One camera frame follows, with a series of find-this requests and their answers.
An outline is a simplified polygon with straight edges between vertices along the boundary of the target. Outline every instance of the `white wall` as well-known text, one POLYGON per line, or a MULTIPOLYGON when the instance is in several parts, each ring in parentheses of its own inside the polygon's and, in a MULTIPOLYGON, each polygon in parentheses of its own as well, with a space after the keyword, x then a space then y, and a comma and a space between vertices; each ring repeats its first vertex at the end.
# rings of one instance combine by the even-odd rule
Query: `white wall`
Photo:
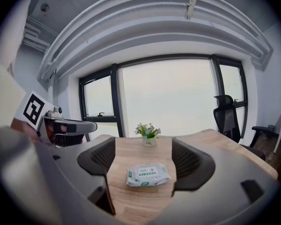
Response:
POLYGON ((41 83, 37 80, 38 71, 44 53, 21 45, 15 60, 14 78, 17 83, 25 90, 26 96, 20 104, 15 117, 22 119, 22 109, 31 91, 35 91, 44 99, 48 99, 48 82, 41 83))
POLYGON ((258 124, 281 127, 281 23, 277 22, 264 32, 274 48, 273 55, 265 71, 256 70, 258 93, 260 94, 258 124))
POLYGON ((68 114, 69 118, 77 119, 80 116, 78 93, 79 77, 83 77, 102 68, 106 68, 113 63, 121 63, 124 61, 153 55, 173 53, 214 53, 242 61, 246 75, 249 96, 247 129, 244 135, 244 140, 245 145, 250 145, 254 137, 254 131, 251 130, 251 127, 257 125, 257 107, 259 102, 254 72, 255 69, 251 63, 250 56, 219 45, 190 41, 168 41, 132 46, 118 52, 104 54, 101 58, 92 61, 80 69, 73 68, 70 73, 67 73, 59 79, 58 90, 56 91, 58 96, 58 105, 63 108, 63 111, 68 114))

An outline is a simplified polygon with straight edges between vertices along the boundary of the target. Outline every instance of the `metal bracket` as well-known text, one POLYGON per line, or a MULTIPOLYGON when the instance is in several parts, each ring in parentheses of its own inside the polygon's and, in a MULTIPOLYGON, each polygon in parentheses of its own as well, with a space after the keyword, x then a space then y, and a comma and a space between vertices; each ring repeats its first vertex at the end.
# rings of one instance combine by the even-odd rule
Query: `metal bracket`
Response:
POLYGON ((187 18, 188 20, 190 20, 191 17, 192 17, 193 9, 194 9, 194 7, 195 7, 195 5, 196 5, 196 1, 197 1, 197 0, 189 0, 189 4, 187 4, 186 18, 187 18))

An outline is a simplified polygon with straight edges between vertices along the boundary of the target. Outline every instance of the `wet wipes package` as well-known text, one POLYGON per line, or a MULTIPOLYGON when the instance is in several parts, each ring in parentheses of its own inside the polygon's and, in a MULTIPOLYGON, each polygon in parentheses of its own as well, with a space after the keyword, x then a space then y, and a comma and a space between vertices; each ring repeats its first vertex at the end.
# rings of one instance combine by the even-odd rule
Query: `wet wipes package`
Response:
POLYGON ((131 187, 157 186, 171 177, 164 164, 151 163, 128 168, 126 184, 131 187))

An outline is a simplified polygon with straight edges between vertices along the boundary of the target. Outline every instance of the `black window frame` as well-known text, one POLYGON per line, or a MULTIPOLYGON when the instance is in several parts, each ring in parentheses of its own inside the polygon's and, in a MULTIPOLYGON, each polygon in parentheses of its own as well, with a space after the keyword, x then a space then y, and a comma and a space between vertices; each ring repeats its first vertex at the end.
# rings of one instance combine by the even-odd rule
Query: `black window frame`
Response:
POLYGON ((100 71, 91 73, 85 77, 79 79, 79 100, 80 100, 80 112, 81 119, 83 121, 90 122, 115 122, 118 127, 118 135, 124 137, 121 115, 119 110, 119 96, 118 96, 118 67, 116 64, 113 64, 110 67, 104 68, 100 71), (85 103, 85 85, 90 84, 94 81, 100 80, 105 77, 111 77, 111 97, 112 97, 112 107, 114 116, 102 116, 102 117, 89 117, 86 112, 86 103, 85 103))
POLYGON ((110 67, 104 68, 102 70, 91 73, 85 77, 79 79, 79 99, 80 99, 80 111, 81 118, 84 121, 92 122, 116 122, 118 126, 119 137, 125 137, 125 129, 123 122, 123 112, 121 106, 120 92, 119 92, 119 82, 118 82, 118 69, 125 68, 128 66, 139 65, 142 63, 162 61, 162 60, 177 60, 177 59, 205 59, 211 60, 213 69, 215 71, 215 78, 217 80, 217 89, 219 95, 225 94, 224 82, 222 77, 222 72, 220 65, 231 66, 239 68, 239 73, 241 76, 244 100, 239 102, 234 102, 233 105, 235 108, 244 107, 244 121, 241 137, 244 137, 247 115, 248 115, 248 90, 245 80, 244 68, 239 60, 234 60, 231 58, 226 58, 223 56, 218 56, 216 54, 206 55, 206 54, 166 54, 166 55, 157 55, 152 57, 145 57, 141 59, 135 59, 131 61, 126 61, 120 64, 112 64, 110 67), (89 117, 86 114, 86 104, 85 104, 85 93, 84 86, 93 81, 99 80, 104 77, 111 76, 111 96, 112 96, 112 105, 113 105, 113 117, 89 117))
POLYGON ((239 102, 234 102, 233 106, 235 108, 244 107, 244 121, 243 121, 243 128, 241 132, 241 138, 243 138, 246 130, 247 119, 248 119, 248 90, 247 90, 247 82, 245 79, 242 62, 239 60, 217 56, 215 54, 212 55, 212 62, 215 67, 215 75, 218 81, 219 95, 225 95, 224 81, 223 81, 220 65, 235 67, 239 69, 240 78, 243 86, 244 100, 239 102))

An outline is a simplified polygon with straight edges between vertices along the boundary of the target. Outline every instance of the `office chair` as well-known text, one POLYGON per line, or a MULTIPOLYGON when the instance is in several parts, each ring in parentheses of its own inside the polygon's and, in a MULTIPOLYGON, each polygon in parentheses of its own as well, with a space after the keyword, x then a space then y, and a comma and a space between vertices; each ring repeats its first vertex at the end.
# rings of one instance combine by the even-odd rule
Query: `office chair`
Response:
MULTIPOLYGON (((237 121, 236 108, 233 106, 233 99, 229 95, 215 96, 218 101, 218 108, 214 109, 214 119, 219 128, 219 132, 235 142, 240 140, 240 131, 237 121)), ((272 134, 273 132, 268 127, 252 127, 256 131, 252 143, 249 147, 242 145, 244 148, 254 153, 262 160, 266 160, 266 156, 262 151, 254 149, 261 132, 272 134)))

